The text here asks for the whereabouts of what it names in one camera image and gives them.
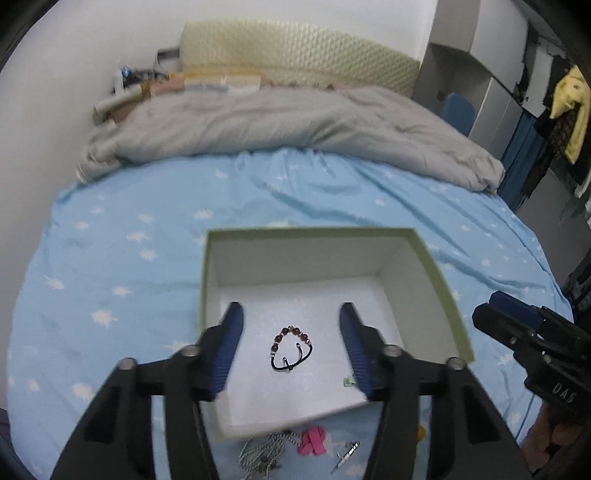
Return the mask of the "person's right hand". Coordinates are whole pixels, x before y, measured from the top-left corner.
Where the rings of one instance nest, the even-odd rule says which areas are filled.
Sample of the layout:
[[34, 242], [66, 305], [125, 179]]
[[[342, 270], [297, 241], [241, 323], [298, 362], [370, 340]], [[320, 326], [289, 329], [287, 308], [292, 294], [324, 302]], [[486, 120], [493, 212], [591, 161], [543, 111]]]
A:
[[590, 410], [573, 413], [544, 402], [521, 451], [533, 479], [590, 480]]

